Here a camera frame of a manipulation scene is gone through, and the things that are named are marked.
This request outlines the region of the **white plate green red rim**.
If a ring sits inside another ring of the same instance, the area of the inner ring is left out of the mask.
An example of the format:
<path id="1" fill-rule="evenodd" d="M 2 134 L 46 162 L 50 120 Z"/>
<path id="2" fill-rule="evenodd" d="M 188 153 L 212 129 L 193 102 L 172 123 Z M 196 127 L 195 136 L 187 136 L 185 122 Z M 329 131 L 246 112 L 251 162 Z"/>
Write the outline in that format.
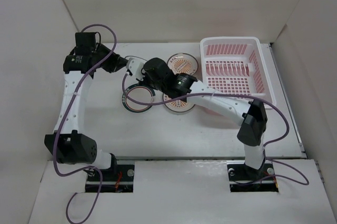
<path id="1" fill-rule="evenodd" d="M 142 86 L 140 84 L 132 84 L 125 89 L 126 93 L 122 94 L 123 107 L 132 113 L 144 113 L 152 108 L 151 105 L 142 105 L 133 102 L 151 104 L 155 101 L 155 91 L 152 88 Z"/>

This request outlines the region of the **orange sunburst plate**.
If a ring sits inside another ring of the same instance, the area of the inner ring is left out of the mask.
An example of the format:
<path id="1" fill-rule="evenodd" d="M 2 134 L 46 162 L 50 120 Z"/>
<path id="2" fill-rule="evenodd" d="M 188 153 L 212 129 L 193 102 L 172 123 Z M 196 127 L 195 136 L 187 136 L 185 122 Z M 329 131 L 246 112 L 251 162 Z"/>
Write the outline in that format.
<path id="1" fill-rule="evenodd" d="M 188 53 L 177 53 L 172 55 L 167 60 L 167 65 L 175 74 L 186 73 L 194 75 L 199 68 L 197 59 Z"/>
<path id="2" fill-rule="evenodd" d="M 193 110 L 195 107 L 194 104 L 187 103 L 181 100 L 175 100 L 169 103 L 165 103 L 164 106 L 169 112 L 177 115 L 186 114 Z"/>

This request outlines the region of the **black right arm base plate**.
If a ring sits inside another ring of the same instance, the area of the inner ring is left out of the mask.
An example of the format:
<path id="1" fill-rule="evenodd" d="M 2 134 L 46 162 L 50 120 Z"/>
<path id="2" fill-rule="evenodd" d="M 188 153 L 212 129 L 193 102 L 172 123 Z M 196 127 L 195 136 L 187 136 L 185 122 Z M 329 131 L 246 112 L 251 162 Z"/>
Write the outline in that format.
<path id="1" fill-rule="evenodd" d="M 279 192 L 274 169 L 265 163 L 259 170 L 246 164 L 227 165 L 230 192 Z"/>

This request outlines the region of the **pink white dish rack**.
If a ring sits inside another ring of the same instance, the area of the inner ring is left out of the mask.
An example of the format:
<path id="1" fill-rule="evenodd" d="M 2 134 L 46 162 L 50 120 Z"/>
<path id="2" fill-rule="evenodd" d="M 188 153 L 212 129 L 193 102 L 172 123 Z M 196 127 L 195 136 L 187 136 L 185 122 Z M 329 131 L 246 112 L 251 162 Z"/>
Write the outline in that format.
<path id="1" fill-rule="evenodd" d="M 200 57 L 203 83 L 225 94 L 252 95 L 276 105 L 258 38 L 204 38 Z"/>

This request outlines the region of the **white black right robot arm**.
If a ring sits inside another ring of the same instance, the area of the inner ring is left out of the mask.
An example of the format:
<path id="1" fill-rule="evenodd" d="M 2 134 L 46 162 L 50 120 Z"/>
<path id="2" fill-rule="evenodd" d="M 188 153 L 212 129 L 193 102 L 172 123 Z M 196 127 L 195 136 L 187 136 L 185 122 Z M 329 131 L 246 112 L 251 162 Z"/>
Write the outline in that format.
<path id="1" fill-rule="evenodd" d="M 240 128 L 238 140 L 245 151 L 244 174 L 251 179 L 263 171 L 263 135 L 266 130 L 267 116 L 262 101 L 221 97 L 221 92 L 208 87 L 196 77 L 175 74 L 160 58 L 152 58 L 141 67 L 143 83 L 161 91 L 169 98 L 183 98 L 184 102 L 202 106 L 219 115 L 231 119 Z"/>

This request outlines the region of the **orange sunburst plate front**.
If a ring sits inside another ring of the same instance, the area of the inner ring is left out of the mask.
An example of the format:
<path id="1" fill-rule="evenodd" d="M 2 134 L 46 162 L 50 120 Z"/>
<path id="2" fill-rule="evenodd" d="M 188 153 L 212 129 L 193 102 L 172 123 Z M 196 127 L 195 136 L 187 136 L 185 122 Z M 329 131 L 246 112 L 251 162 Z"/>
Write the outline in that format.
<path id="1" fill-rule="evenodd" d="M 175 100 L 169 103 L 165 103 L 164 106 L 169 112 L 177 115 L 186 114 L 193 110 L 195 107 L 194 104 L 187 103 L 181 100 Z"/>

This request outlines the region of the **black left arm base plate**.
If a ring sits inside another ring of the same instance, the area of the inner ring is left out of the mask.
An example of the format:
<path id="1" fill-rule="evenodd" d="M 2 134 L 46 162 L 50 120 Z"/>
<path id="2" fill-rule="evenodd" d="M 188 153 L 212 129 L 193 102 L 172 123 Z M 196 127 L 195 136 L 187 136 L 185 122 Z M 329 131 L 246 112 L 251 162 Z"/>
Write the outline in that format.
<path id="1" fill-rule="evenodd" d="M 131 161 L 117 161 L 117 165 L 110 169 L 101 170 L 101 193 L 132 193 L 134 188 L 135 163 Z M 98 192 L 100 176 L 97 170 L 87 171 L 85 192 Z"/>

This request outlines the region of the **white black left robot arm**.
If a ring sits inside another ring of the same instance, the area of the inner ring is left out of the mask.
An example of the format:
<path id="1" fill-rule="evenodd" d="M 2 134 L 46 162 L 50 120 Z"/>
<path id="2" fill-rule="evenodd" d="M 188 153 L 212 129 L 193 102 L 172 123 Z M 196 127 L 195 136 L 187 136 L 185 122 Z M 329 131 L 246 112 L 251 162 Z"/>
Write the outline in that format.
<path id="1" fill-rule="evenodd" d="M 100 150 L 96 141 L 85 135 L 84 114 L 95 71 L 101 68 L 114 73 L 126 64 L 126 59 L 101 44 L 100 33 L 75 34 L 75 47 L 63 64 L 64 93 L 60 115 L 54 132 L 44 138 L 56 164 L 97 167 L 106 180 L 117 176 L 115 156 Z"/>

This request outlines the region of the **white plate grey flower pattern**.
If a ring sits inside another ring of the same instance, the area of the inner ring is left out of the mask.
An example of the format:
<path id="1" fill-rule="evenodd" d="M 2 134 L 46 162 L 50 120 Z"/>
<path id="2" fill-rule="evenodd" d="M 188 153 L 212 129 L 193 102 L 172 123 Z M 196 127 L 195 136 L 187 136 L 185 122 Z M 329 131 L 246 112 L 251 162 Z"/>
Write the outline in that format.
<path id="1" fill-rule="evenodd" d="M 134 55 L 128 55 L 128 56 L 125 56 L 124 58 L 125 58 L 125 59 L 135 58 L 135 59 L 139 59 L 139 60 L 141 60 L 141 61 L 143 61 L 143 62 L 146 62 L 146 61 L 147 61 L 147 59 L 144 59 L 144 58 L 141 58 L 141 57 L 138 57 L 138 56 L 134 56 Z"/>

